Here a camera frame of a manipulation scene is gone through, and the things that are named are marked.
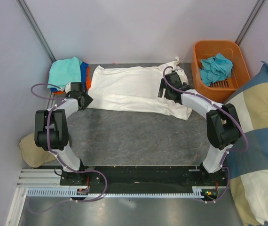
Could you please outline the white printed t shirt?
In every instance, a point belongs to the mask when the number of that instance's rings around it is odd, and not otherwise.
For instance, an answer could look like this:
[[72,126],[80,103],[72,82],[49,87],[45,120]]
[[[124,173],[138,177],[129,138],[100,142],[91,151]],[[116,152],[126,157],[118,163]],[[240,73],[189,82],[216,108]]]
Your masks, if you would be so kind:
[[150,67],[104,68],[97,66],[92,75],[89,96],[93,99],[88,106],[92,109],[158,113],[187,120],[192,109],[158,97],[163,72],[168,66],[177,70],[182,82],[188,82],[184,70],[179,67],[180,59]]

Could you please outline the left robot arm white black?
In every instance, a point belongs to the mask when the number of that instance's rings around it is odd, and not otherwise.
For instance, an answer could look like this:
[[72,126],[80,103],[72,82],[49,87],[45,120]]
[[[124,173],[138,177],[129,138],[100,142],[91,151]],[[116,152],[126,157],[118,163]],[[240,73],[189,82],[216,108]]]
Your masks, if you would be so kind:
[[71,172],[70,179],[76,185],[86,182],[84,165],[69,144],[67,119],[78,111],[85,110],[93,101],[82,82],[70,82],[65,86],[66,95],[50,98],[56,101],[53,107],[35,113],[34,142],[37,147],[51,153],[61,164],[63,171]]

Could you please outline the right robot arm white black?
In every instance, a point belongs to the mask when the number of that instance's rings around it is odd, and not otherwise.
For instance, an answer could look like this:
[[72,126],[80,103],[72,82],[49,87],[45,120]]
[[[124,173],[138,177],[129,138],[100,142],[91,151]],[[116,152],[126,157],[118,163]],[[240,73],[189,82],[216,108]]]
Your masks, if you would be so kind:
[[199,94],[187,83],[181,82],[175,70],[163,73],[158,97],[185,105],[206,119],[210,147],[202,163],[205,170],[199,173],[199,180],[203,185],[210,185],[216,180],[215,172],[222,168],[230,149],[242,136],[235,107],[232,104],[217,103]]

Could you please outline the folded orange t shirt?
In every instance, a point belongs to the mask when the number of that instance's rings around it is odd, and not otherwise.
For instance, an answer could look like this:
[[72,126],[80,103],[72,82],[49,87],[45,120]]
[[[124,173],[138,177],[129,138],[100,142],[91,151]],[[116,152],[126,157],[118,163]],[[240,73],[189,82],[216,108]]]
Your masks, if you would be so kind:
[[[88,66],[86,68],[86,80],[83,82],[85,84],[86,90],[90,89],[90,87],[91,87],[91,79],[90,79],[89,73],[90,73],[90,67]],[[61,91],[61,90],[57,90],[55,88],[51,88],[50,90],[54,95],[65,94],[64,90]]]

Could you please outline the crumpled teal t shirt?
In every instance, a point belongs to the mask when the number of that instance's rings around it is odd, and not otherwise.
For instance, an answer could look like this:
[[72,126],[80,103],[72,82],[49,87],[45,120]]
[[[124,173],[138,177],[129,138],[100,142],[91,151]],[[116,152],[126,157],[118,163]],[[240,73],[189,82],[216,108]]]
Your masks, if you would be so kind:
[[199,68],[200,79],[206,86],[231,77],[233,63],[221,53],[208,59],[201,59],[200,63],[202,65]]

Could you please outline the orange plastic basket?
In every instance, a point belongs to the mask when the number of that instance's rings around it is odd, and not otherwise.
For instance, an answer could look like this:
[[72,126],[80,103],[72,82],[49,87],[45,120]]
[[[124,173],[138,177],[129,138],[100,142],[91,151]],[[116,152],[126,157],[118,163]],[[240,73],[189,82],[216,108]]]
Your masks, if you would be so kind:
[[196,42],[191,70],[194,88],[220,103],[250,80],[240,47],[229,40]]

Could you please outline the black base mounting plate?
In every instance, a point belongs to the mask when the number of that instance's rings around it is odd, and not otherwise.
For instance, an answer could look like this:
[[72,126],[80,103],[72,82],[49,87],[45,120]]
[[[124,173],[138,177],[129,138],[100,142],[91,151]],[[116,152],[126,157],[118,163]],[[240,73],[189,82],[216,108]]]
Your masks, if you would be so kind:
[[202,166],[96,166],[83,174],[62,172],[60,180],[62,186],[88,186],[95,194],[178,194],[226,184],[224,169],[208,173]]

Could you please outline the blue beige checked pillow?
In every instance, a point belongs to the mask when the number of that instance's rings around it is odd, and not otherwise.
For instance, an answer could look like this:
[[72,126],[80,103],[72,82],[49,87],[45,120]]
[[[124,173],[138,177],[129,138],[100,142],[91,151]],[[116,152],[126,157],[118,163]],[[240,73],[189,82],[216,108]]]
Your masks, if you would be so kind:
[[268,226],[268,64],[228,103],[245,133],[227,156],[231,194],[245,226]]

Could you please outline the left aluminium corner post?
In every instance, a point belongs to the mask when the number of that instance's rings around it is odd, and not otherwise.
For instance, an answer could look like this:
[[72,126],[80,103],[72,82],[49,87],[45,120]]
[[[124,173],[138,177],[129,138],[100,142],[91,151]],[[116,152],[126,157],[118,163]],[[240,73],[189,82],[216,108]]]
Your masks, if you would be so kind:
[[27,5],[25,0],[16,0],[18,3],[20,9],[22,10],[23,14],[25,15],[25,18],[27,19],[29,25],[31,26],[32,30],[34,31],[35,35],[37,36],[39,42],[41,43],[46,55],[50,59],[50,61],[53,63],[56,61],[56,58],[54,56],[54,53],[52,52],[42,30],[40,29],[36,19],[34,18],[33,13],[31,12],[29,6]]

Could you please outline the aluminium corner post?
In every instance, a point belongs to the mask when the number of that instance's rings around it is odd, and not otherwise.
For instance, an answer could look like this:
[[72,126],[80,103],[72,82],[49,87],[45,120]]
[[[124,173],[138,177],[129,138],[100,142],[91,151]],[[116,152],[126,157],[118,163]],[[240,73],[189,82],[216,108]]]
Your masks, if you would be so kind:
[[266,0],[257,0],[255,2],[255,5],[253,6],[247,20],[245,21],[242,29],[240,30],[240,32],[235,40],[235,43],[237,45],[239,45],[239,46],[241,45],[241,43],[243,42],[245,36],[247,35],[248,31],[250,30],[252,24],[254,23],[256,17],[260,13],[260,11],[265,3],[266,3]]
[[33,13],[31,12],[29,6],[27,5],[25,0],[16,0],[18,3],[20,9],[22,10],[23,14],[25,15],[25,18],[27,19],[29,25],[31,26],[32,30],[34,31],[35,35],[37,36],[39,42],[41,43],[46,55],[50,59],[50,61],[53,63],[56,61],[56,58],[54,56],[54,53],[52,52],[42,30],[40,29],[36,19],[34,18]]

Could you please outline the right aluminium corner post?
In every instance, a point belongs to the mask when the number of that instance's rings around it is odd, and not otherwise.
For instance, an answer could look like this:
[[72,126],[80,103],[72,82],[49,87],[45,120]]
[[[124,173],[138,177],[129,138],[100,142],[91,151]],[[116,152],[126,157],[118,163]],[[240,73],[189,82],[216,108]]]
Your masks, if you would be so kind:
[[241,43],[243,42],[245,36],[247,35],[248,31],[250,30],[252,24],[254,23],[256,17],[260,13],[260,11],[265,3],[266,3],[266,0],[257,0],[255,2],[255,5],[253,6],[247,20],[245,21],[242,29],[240,30],[240,32],[235,40],[235,43],[237,45],[239,45],[239,46],[241,45]]

